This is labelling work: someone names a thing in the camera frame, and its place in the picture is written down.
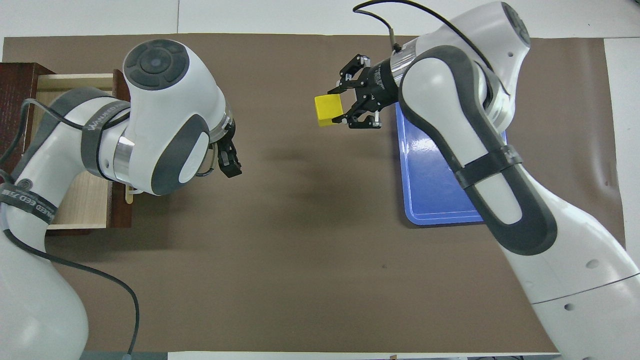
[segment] wooden cabinet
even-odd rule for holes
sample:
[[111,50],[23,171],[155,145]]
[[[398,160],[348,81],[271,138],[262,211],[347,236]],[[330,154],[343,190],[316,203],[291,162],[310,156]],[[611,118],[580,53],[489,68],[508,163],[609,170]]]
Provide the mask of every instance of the wooden cabinet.
[[[77,87],[92,86],[129,101],[129,89],[122,73],[59,75],[37,63],[0,63],[0,152],[4,152],[18,131],[20,105],[35,98],[49,105],[57,96]],[[43,111],[29,111],[27,128],[15,153],[3,165],[11,172],[26,151]],[[131,227],[132,205],[125,201],[125,186],[83,172],[73,182],[60,204],[47,235],[81,234],[91,229]]]

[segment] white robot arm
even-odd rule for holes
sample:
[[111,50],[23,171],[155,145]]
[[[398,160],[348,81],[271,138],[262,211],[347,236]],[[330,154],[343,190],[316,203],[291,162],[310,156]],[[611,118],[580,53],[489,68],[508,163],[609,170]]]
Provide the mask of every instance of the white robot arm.
[[405,117],[435,141],[502,246],[563,359],[637,356],[638,267],[595,218],[535,181],[500,136],[513,118],[518,71],[530,46],[524,24],[500,2],[451,22],[470,41],[443,26],[377,65],[366,66],[364,57],[343,68],[329,94],[355,88],[358,101],[333,122],[377,127],[371,115],[358,116],[399,101]]
[[76,175],[86,169],[164,195],[195,176],[214,145],[221,170],[228,177],[241,173],[231,142],[235,122],[230,108],[192,50],[171,40],[145,42],[127,55],[124,74],[131,103],[96,88],[64,93],[51,104],[11,176],[3,176],[2,359],[70,360],[78,359],[84,349],[84,307],[48,261],[64,260],[44,249],[47,226]]

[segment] black cable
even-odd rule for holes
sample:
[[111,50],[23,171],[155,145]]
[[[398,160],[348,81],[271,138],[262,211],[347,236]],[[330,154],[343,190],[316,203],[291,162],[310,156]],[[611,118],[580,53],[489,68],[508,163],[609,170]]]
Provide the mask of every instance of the black cable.
[[[7,158],[9,158],[9,156],[11,156],[11,154],[14,152],[16,146],[18,145],[19,141],[20,141],[20,137],[22,136],[25,128],[26,128],[26,123],[27,123],[27,114],[29,112],[29,105],[30,104],[34,104],[38,107],[40,107],[41,109],[43,109],[44,111],[46,111],[48,114],[50,114],[51,116],[53,116],[58,122],[62,122],[65,125],[71,126],[74,129],[78,129],[78,130],[82,130],[82,125],[76,124],[74,122],[69,121],[68,119],[66,119],[64,116],[60,115],[59,113],[55,112],[54,110],[52,110],[50,107],[42,104],[41,102],[35,100],[35,99],[26,99],[22,102],[22,105],[20,106],[20,123],[18,126],[18,131],[15,135],[15,137],[13,138],[11,144],[9,145],[9,147],[7,148],[7,150],[4,152],[4,154],[0,157],[0,166],[6,161]],[[129,118],[129,114],[126,113],[125,115],[122,115],[121,117],[118,117],[117,119],[115,119],[114,121],[110,122],[108,125],[105,126],[105,129],[108,129],[109,127],[113,127],[118,125],[119,123],[127,120]],[[14,178],[7,173],[6,171],[0,169],[0,177],[2,177],[4,179],[4,181],[6,183],[10,183],[13,184],[15,182]],[[134,304],[134,308],[135,308],[135,312],[136,312],[136,321],[135,321],[135,325],[134,325],[134,330],[133,330],[133,335],[131,336],[131,343],[129,345],[129,350],[127,351],[127,355],[129,355],[129,358],[131,358],[131,354],[133,353],[133,347],[136,344],[136,338],[138,337],[138,328],[140,327],[140,306],[138,304],[138,297],[136,296],[136,293],[133,291],[132,288],[129,287],[129,285],[127,285],[126,283],[124,283],[122,280],[118,279],[115,276],[109,275],[106,272],[102,272],[100,270],[94,269],[90,266],[86,266],[86,265],[82,265],[79,263],[75,263],[73,261],[69,261],[69,260],[65,260],[63,258],[59,258],[57,256],[53,256],[50,254],[47,254],[46,252],[42,252],[38,249],[35,249],[33,247],[30,247],[29,245],[25,244],[24,242],[22,242],[22,240],[18,239],[15,235],[13,235],[13,233],[7,229],[5,232],[6,237],[18,248],[32,254],[35,256],[38,256],[40,258],[43,259],[47,259],[49,261],[53,261],[55,263],[61,264],[61,265],[65,265],[65,266],[69,266],[71,268],[75,268],[78,270],[84,270],[86,272],[90,272],[91,274],[95,274],[98,276],[101,276],[107,280],[113,281],[116,284],[120,285],[124,290],[126,290],[130,295],[131,298],[133,299],[133,304]]]
[[127,120],[127,119],[129,118],[129,115],[130,115],[130,114],[131,114],[131,113],[126,113],[126,114],[122,115],[121,117],[118,117],[117,119],[114,119],[114,120],[112,120],[112,121],[109,121],[109,123],[108,123],[108,124],[106,124],[106,125],[102,128],[102,130],[104,131],[104,130],[106,130],[106,129],[110,129],[110,128],[112,128],[112,127],[114,127],[114,126],[118,125],[119,123],[121,123],[121,122],[123,122],[123,121]]
[[34,104],[36,106],[38,106],[39,108],[43,109],[46,113],[48,113],[49,115],[53,116],[57,121],[63,123],[64,125],[68,125],[70,127],[73,127],[74,129],[78,129],[78,130],[82,130],[82,125],[80,124],[76,124],[75,122],[69,121],[67,118],[65,118],[64,116],[60,115],[59,113],[55,112],[53,109],[51,109],[50,107],[46,106],[45,104],[42,104],[40,101],[37,101],[36,99],[25,99],[22,102],[22,108],[25,108],[26,106],[28,106],[29,104]]
[[464,40],[467,45],[469,45],[471,47],[471,49],[473,49],[473,51],[476,52],[476,54],[478,54],[478,56],[480,56],[480,59],[482,59],[482,61],[486,64],[486,66],[489,68],[489,70],[493,71],[493,67],[491,66],[491,64],[489,63],[489,60],[487,60],[487,58],[484,56],[484,54],[482,53],[482,51],[480,51],[480,49],[477,48],[477,46],[471,41],[469,40],[469,38],[467,38],[465,36],[465,34],[463,34],[458,28],[456,28],[456,26],[454,26],[453,24],[451,24],[447,19],[445,19],[444,17],[442,17],[439,13],[436,13],[435,11],[429,9],[426,6],[423,6],[421,4],[418,3],[414,3],[413,1],[410,0],[370,0],[370,1],[366,1],[362,4],[358,4],[353,8],[353,12],[357,12],[357,10],[364,8],[366,6],[370,6],[370,5],[374,5],[374,4],[382,4],[382,3],[400,3],[400,4],[407,4],[410,6],[413,6],[414,8],[418,8],[428,14],[433,15],[434,17],[436,17],[436,19],[442,21],[446,26],[449,27],[449,29],[453,30],[453,32],[455,32],[462,40]]
[[205,172],[197,172],[196,173],[197,177],[209,176],[213,172],[214,168],[216,167],[216,160],[218,159],[218,143],[215,142],[215,143],[209,144],[209,148],[213,150],[213,155],[211,156],[211,164],[209,164],[209,169]]
[[133,352],[133,346],[136,343],[136,338],[138,337],[138,327],[140,327],[140,307],[138,305],[138,297],[136,296],[136,293],[133,292],[133,289],[131,289],[129,287],[129,285],[127,285],[126,283],[124,283],[122,280],[118,279],[117,277],[113,276],[113,275],[109,275],[106,272],[102,272],[100,270],[94,269],[90,266],[86,266],[86,265],[82,265],[82,264],[78,264],[75,263],[73,261],[69,261],[69,260],[65,260],[63,258],[59,258],[58,256],[53,256],[50,254],[47,254],[46,252],[40,251],[38,249],[35,249],[33,247],[30,247],[29,245],[25,244],[24,242],[22,242],[22,240],[18,239],[17,237],[15,237],[15,235],[13,235],[13,233],[11,233],[10,230],[5,230],[4,234],[6,235],[6,237],[17,247],[19,247],[20,249],[39,256],[43,259],[47,259],[49,261],[53,261],[55,263],[61,264],[61,265],[65,265],[65,266],[69,266],[71,268],[76,268],[79,270],[84,270],[86,272],[90,272],[92,274],[101,276],[107,280],[113,281],[116,284],[120,285],[122,288],[124,288],[125,290],[127,290],[127,292],[131,295],[131,298],[133,299],[133,305],[135,307],[136,310],[136,324],[134,326],[134,330],[133,330],[133,336],[131,338],[131,344],[129,345],[129,351],[127,351],[127,354],[131,355],[131,353]]
[[2,177],[2,179],[8,184],[15,183],[15,180],[13,179],[13,177],[8,172],[4,171],[1,168],[0,168],[0,177]]
[[18,125],[18,132],[15,134],[15,137],[13,138],[13,141],[11,142],[11,144],[9,145],[7,150],[0,157],[0,165],[2,165],[7,160],[7,158],[9,158],[9,156],[11,156],[11,153],[15,150],[15,147],[18,145],[18,142],[20,142],[20,136],[22,136],[22,133],[24,132],[24,130],[26,128],[26,125],[27,125],[27,114],[29,112],[29,105],[30,104],[34,104],[34,105],[40,107],[41,109],[46,111],[48,114],[53,116],[56,120],[64,123],[65,125],[69,125],[69,126],[74,127],[76,129],[82,129],[82,126],[65,119],[62,115],[60,115],[59,113],[56,113],[54,110],[50,109],[50,107],[42,104],[41,102],[37,101],[36,99],[25,99],[22,102],[22,105],[20,106],[20,123]]
[[354,10],[354,12],[368,15],[373,17],[374,19],[380,20],[380,22],[382,22],[387,27],[387,29],[389,29],[389,40],[391,41],[391,48],[394,50],[395,53],[402,50],[402,47],[400,46],[400,44],[396,42],[396,35],[394,34],[394,29],[391,27],[391,25],[389,25],[389,23],[385,19],[382,19],[382,17],[380,17],[379,15],[376,15],[372,12],[366,12],[364,10]]

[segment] yellow block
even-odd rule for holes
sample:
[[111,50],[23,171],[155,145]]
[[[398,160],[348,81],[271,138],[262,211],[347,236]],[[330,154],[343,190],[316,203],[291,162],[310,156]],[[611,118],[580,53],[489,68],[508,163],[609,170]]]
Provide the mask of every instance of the yellow block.
[[335,123],[331,119],[342,114],[340,94],[316,96],[316,115],[318,116],[319,126],[334,125]]

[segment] blue tray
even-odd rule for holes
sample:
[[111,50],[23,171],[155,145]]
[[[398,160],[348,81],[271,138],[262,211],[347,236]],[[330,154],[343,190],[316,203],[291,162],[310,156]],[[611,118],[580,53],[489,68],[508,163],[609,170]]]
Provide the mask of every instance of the blue tray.
[[482,222],[436,144],[404,117],[398,104],[396,124],[406,217],[416,225]]

